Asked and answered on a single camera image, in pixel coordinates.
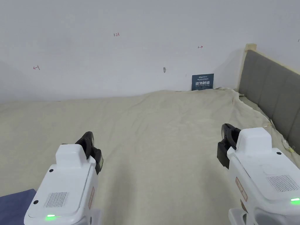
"white plastic housing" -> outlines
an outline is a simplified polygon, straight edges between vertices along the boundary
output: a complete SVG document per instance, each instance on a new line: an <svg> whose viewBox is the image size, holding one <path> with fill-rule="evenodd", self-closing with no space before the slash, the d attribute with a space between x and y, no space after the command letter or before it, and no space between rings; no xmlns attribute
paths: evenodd
<svg viewBox="0 0 300 225"><path fill-rule="evenodd" d="M300 170L279 149L272 148L271 135L265 129L241 130L237 150L231 147L227 156L230 181L252 221L265 211L300 222L300 203L291 201L300 198Z"/></svg>
<svg viewBox="0 0 300 225"><path fill-rule="evenodd" d="M56 163L47 171L24 224L90 224L98 187L95 159L90 156L87 160L81 145L66 144L58 148Z"/></svg>

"red warning label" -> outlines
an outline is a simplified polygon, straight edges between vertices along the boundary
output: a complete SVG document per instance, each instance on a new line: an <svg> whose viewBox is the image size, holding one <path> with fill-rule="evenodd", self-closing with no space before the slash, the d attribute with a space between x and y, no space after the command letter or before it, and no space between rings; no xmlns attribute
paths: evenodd
<svg viewBox="0 0 300 225"><path fill-rule="evenodd" d="M94 193L95 193L95 188L93 187L92 188L92 193L91 193L91 196L90 196L90 201L88 202L88 208L91 209L91 206L92 206L92 202L93 202L93 198L94 198Z"/></svg>
<svg viewBox="0 0 300 225"><path fill-rule="evenodd" d="M235 179L235 183L238 186L238 188L240 189L240 192L241 192L242 196L244 197L245 201L247 201L248 200L248 195L246 194L243 186L241 185L241 183L240 183L240 181L237 177Z"/></svg>

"white wall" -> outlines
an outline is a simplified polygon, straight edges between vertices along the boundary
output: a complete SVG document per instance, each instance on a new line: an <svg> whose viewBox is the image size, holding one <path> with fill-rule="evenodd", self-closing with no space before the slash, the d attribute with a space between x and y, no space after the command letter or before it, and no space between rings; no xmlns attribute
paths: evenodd
<svg viewBox="0 0 300 225"><path fill-rule="evenodd" d="M299 0L2 1L0 102L189 90L205 73L235 88L246 43L300 70L299 9Z"/></svg>

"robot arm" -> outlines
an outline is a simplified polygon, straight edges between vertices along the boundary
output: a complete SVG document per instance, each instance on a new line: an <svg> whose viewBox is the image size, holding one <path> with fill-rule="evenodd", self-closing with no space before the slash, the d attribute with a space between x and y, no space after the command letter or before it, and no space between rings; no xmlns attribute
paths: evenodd
<svg viewBox="0 0 300 225"><path fill-rule="evenodd" d="M229 169L242 208L230 209L232 225L300 224L300 170L263 128L222 126L217 158Z"/></svg>
<svg viewBox="0 0 300 225"><path fill-rule="evenodd" d="M76 144L62 144L56 164L48 169L24 217L25 225L98 225L99 210L93 210L102 169L100 149L92 132Z"/></svg>

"green indicator light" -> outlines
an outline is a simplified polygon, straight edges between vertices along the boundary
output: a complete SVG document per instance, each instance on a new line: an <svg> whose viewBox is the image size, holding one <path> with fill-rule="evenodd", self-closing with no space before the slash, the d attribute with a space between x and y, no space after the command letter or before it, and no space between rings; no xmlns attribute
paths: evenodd
<svg viewBox="0 0 300 225"><path fill-rule="evenodd" d="M293 201L291 202L292 205L300 205L300 201Z"/></svg>
<svg viewBox="0 0 300 225"><path fill-rule="evenodd" d="M52 221L52 220L55 220L57 217L60 217L60 216L55 216L55 215L47 215L47 217L45 218L46 221Z"/></svg>

